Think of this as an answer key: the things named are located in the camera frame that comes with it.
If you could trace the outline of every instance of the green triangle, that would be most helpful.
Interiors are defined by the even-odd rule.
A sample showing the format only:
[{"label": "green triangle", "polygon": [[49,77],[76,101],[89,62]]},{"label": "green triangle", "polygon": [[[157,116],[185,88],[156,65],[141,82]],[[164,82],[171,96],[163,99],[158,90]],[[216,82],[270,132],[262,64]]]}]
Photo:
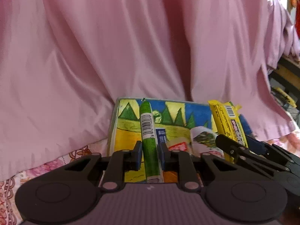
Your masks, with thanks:
[{"label": "green triangle", "polygon": [[187,125],[185,127],[189,128],[189,129],[196,127],[195,118],[194,118],[193,113],[191,114],[190,118],[188,119]]},{"label": "green triangle", "polygon": [[137,121],[137,117],[129,103],[127,103],[126,107],[122,111],[122,113],[119,115],[120,119],[128,119],[128,120],[133,120]]},{"label": "green triangle", "polygon": [[184,127],[184,123],[183,123],[183,119],[182,119],[182,112],[181,112],[181,108],[178,110],[177,112],[177,115],[176,115],[176,118],[175,118],[175,122],[174,122],[174,125],[177,125],[177,126],[181,126],[181,127]]},{"label": "green triangle", "polygon": [[173,125],[173,120],[171,118],[171,114],[169,112],[168,107],[164,109],[163,113],[161,114],[161,124],[164,125]]}]

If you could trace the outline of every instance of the screw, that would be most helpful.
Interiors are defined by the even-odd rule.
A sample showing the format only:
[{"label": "screw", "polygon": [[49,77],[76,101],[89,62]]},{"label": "screw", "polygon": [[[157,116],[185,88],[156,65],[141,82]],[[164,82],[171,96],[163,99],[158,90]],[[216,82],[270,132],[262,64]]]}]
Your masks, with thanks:
[{"label": "screw", "polygon": [[107,190],[114,190],[118,185],[115,182],[106,182],[102,185],[104,189]]},{"label": "screw", "polygon": [[195,190],[199,188],[199,184],[196,182],[187,182],[184,184],[184,186],[189,190]]}]

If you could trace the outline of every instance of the red cloth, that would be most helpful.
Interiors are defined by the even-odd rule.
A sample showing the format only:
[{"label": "red cloth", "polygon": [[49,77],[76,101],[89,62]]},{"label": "red cloth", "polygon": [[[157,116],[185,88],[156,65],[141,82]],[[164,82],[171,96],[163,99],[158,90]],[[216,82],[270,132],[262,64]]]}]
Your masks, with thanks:
[{"label": "red cloth", "polygon": [[296,24],[295,24],[298,38],[300,38],[300,0],[297,0],[297,11],[296,11]]}]

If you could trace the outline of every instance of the ribbed gray surface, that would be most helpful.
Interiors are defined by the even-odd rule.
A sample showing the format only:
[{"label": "ribbed gray surface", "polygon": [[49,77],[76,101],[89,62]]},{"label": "ribbed gray surface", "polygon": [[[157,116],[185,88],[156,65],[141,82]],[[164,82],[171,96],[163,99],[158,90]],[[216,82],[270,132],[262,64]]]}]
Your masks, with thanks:
[{"label": "ribbed gray surface", "polygon": [[[237,225],[210,211],[200,195],[176,184],[126,184],[118,193],[105,194],[95,209],[69,225]],[[265,225],[280,225],[273,221]]]}]

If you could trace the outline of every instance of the yellow wrapper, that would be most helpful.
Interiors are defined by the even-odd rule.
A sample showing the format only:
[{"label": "yellow wrapper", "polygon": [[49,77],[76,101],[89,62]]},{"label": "yellow wrapper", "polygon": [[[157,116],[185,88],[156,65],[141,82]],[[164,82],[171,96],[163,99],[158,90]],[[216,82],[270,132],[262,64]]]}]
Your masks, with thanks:
[{"label": "yellow wrapper", "polygon": [[[231,102],[221,103],[217,100],[208,101],[219,134],[224,134],[232,140],[248,148],[245,133],[240,123],[236,107]],[[233,158],[224,153],[227,161],[233,163]]]}]

